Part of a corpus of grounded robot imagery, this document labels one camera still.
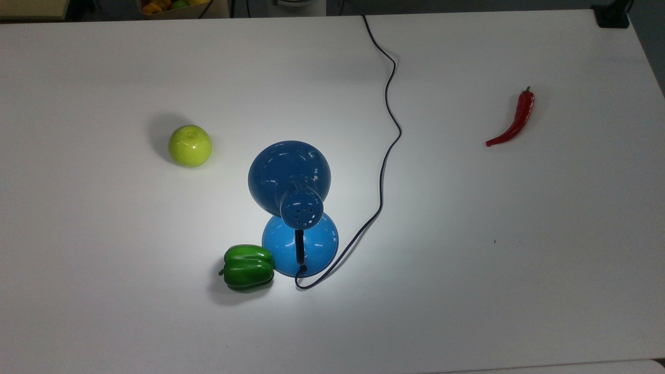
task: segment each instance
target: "table surface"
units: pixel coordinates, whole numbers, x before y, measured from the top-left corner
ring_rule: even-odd
[[[233,293],[280,140],[345,245],[396,129],[360,17],[0,25],[0,370],[429,373],[665,357],[665,100],[591,11],[368,18],[399,62],[385,209],[309,291]],[[515,140],[486,148],[517,95]],[[201,168],[169,161],[188,123]]]
[[[63,20],[69,0],[0,0],[0,19]]]

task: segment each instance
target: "blue desk lamp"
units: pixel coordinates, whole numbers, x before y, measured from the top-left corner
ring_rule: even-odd
[[[273,217],[263,247],[275,269],[308,277],[325,269],[337,252],[337,228],[323,212],[331,185],[330,166],[310,144],[289,140],[263,150],[249,168],[249,191]]]

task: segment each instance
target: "bell pepper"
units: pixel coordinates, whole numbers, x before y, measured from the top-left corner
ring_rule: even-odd
[[[273,281],[275,259],[270,251],[252,244],[233,246],[224,254],[219,275],[233,291],[248,292]]]

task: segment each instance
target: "apple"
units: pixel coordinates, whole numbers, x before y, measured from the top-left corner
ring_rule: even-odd
[[[189,7],[189,4],[187,4],[187,1],[185,1],[185,0],[176,0],[176,1],[173,2],[173,5],[171,5],[171,10],[186,8],[186,7]]]
[[[173,131],[168,141],[168,152],[176,164],[195,168],[210,157],[212,141],[204,129],[189,124]]]

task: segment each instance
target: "black cable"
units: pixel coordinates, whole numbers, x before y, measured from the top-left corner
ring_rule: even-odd
[[[392,144],[388,147],[388,150],[386,151],[386,155],[383,157],[383,163],[381,164],[381,172],[379,173],[379,179],[378,179],[378,199],[379,199],[379,205],[378,209],[376,210],[376,213],[367,221],[365,222],[364,225],[358,230],[356,235],[353,237],[351,242],[348,243],[346,248],[342,251],[342,254],[339,255],[337,260],[335,260],[334,263],[326,270],[325,273],[323,273],[322,276],[320,276],[317,280],[315,280],[312,284],[309,285],[301,285],[298,283],[298,278],[300,277],[300,274],[303,272],[307,271],[307,267],[305,265],[300,266],[300,270],[298,273],[295,275],[295,285],[299,289],[310,289],[314,287],[315,285],[321,283],[330,273],[333,271],[337,265],[342,261],[342,259],[345,257],[346,253],[351,249],[353,246],[353,243],[356,242],[358,237],[362,235],[367,228],[375,221],[375,219],[378,217],[379,214],[381,214],[381,211],[383,210],[383,203],[384,203],[384,197],[383,197],[383,184],[384,184],[384,175],[386,173],[386,163],[388,162],[388,156],[390,155],[390,151],[392,150],[392,147],[395,146],[395,144],[399,141],[399,139],[402,137],[402,127],[400,126],[399,122],[397,122],[397,119],[395,118],[394,114],[392,114],[392,110],[390,110],[390,105],[388,104],[388,88],[390,87],[390,82],[392,82],[392,78],[395,76],[395,71],[397,70],[397,63],[395,62],[392,57],[384,51],[379,44],[374,40],[374,35],[372,35],[372,31],[370,30],[370,25],[367,23],[367,18],[362,15],[362,20],[365,22],[365,27],[367,28],[367,33],[369,34],[370,38],[372,39],[372,43],[374,43],[374,46],[381,52],[383,53],[384,56],[388,57],[390,62],[392,62],[392,72],[390,73],[390,78],[388,78],[388,82],[386,83],[386,90],[384,92],[384,99],[386,101],[386,109],[388,109],[388,114],[390,114],[390,118],[392,118],[392,122],[395,122],[395,126],[397,126],[397,130],[399,134],[397,135],[397,138],[393,140]]]
[[[203,16],[205,15],[205,12],[207,12],[208,8],[210,8],[210,5],[212,5],[213,1],[215,1],[215,0],[208,1],[208,4],[205,6],[205,9],[203,10],[203,12],[201,12],[201,15],[199,16],[199,19],[203,18]]]
[[[346,1],[346,0],[342,0],[342,4],[340,4],[340,6],[339,6],[339,14],[338,14],[338,16],[342,15],[342,12],[344,11],[344,2],[345,2],[345,1]]]

